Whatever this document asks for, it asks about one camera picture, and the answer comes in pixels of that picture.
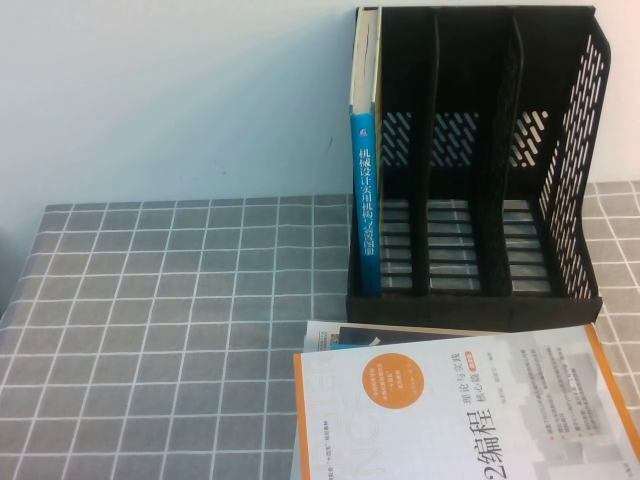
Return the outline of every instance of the book spine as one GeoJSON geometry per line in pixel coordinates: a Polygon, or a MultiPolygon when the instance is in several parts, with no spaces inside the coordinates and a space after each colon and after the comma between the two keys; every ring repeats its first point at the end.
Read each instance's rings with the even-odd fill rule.
{"type": "Polygon", "coordinates": [[[382,286],[380,279],[376,128],[373,112],[351,115],[351,141],[353,145],[353,201],[358,215],[362,289],[366,295],[379,295],[382,286]]]}

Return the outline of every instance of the book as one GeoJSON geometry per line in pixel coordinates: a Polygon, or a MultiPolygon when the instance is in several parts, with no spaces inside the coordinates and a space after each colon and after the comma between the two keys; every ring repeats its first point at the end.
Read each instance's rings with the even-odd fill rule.
{"type": "Polygon", "coordinates": [[[351,68],[349,114],[353,148],[354,203],[364,294],[381,292],[381,8],[358,9],[351,68]]]}
{"type": "Polygon", "coordinates": [[[424,342],[427,340],[444,340],[466,335],[433,332],[405,332],[402,330],[384,330],[380,328],[361,328],[351,325],[340,329],[339,345],[393,345],[395,343],[424,342]]]}
{"type": "Polygon", "coordinates": [[[592,325],[294,357],[303,480],[640,478],[592,325]]]}
{"type": "MultiPolygon", "coordinates": [[[[353,340],[357,343],[371,342],[368,332],[376,332],[374,338],[381,339],[378,344],[397,343],[398,337],[391,337],[393,333],[402,335],[404,341],[420,341],[437,340],[440,338],[449,338],[455,336],[478,336],[492,335],[494,332],[475,331],[475,330],[446,330],[441,328],[421,328],[421,327],[399,327],[388,325],[369,325],[359,323],[337,323],[337,322],[318,322],[315,320],[307,322],[307,332],[304,337],[305,352],[321,352],[331,350],[343,346],[347,343],[345,340],[353,340]]],[[[300,480],[300,437],[296,431],[296,437],[293,447],[293,461],[291,463],[291,480],[300,480]]]]}

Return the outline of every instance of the black file organizer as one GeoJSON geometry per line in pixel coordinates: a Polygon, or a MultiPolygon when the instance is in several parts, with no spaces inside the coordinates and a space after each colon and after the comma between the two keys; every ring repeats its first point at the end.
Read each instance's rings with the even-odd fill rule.
{"type": "Polygon", "coordinates": [[[386,286],[362,295],[354,223],[350,321],[524,331],[597,318],[581,210],[610,51],[594,13],[383,8],[386,286]]]}

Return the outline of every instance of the gray checkered tablecloth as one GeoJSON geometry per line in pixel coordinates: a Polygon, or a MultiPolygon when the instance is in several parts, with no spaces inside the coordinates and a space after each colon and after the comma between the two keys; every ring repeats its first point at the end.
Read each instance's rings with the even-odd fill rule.
{"type": "MultiPolygon", "coordinates": [[[[640,425],[640,184],[589,186],[597,330],[640,425]]],[[[291,356],[344,320],[345,195],[48,207],[0,323],[0,479],[289,478],[291,356]]]]}

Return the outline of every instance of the orange circle label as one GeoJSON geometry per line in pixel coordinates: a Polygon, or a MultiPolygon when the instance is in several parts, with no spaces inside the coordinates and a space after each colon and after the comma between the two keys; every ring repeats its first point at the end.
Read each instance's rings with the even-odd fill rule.
{"type": "Polygon", "coordinates": [[[412,405],[424,390],[420,366],[405,355],[385,353],[371,360],[362,374],[369,398],[385,408],[412,405]]]}

